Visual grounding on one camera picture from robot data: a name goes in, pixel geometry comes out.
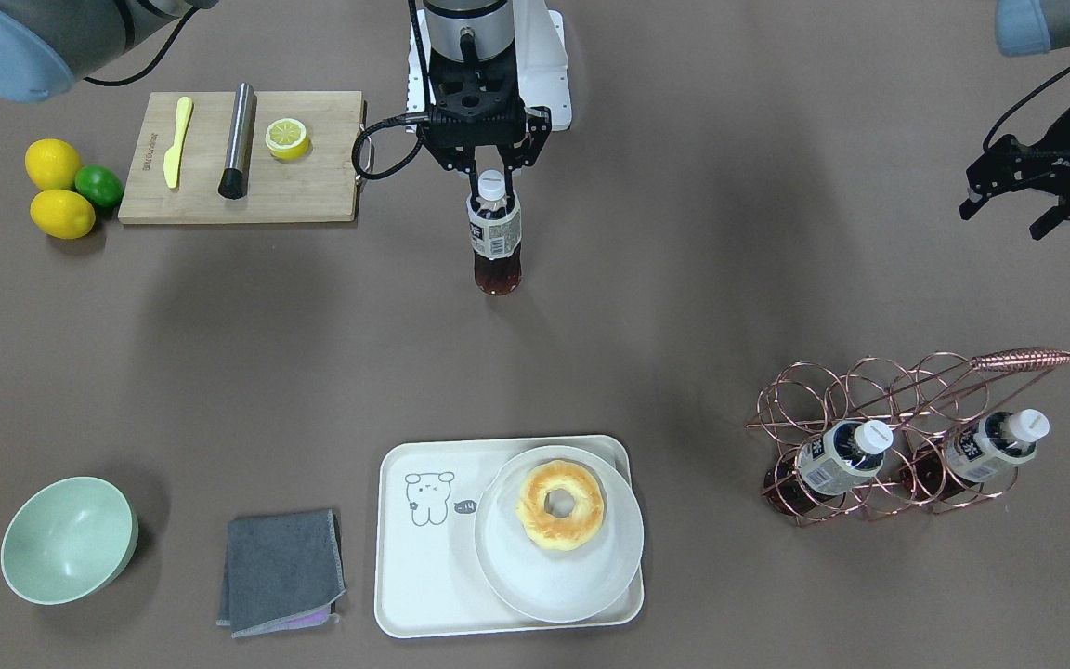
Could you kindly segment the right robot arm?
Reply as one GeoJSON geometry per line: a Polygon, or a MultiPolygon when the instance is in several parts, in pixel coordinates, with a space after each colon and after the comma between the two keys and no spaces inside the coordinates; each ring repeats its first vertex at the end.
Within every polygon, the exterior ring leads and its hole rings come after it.
{"type": "MultiPolygon", "coordinates": [[[[0,98],[39,103],[68,92],[165,25],[179,33],[208,1],[0,1],[0,98]]],[[[410,126],[416,150],[443,169],[476,177],[476,149],[493,147],[514,171],[535,164],[554,122],[530,106],[521,54],[535,46],[523,26],[555,39],[542,1],[411,1],[411,40],[419,62],[421,106],[360,131],[352,158],[374,132],[410,126]]]]}

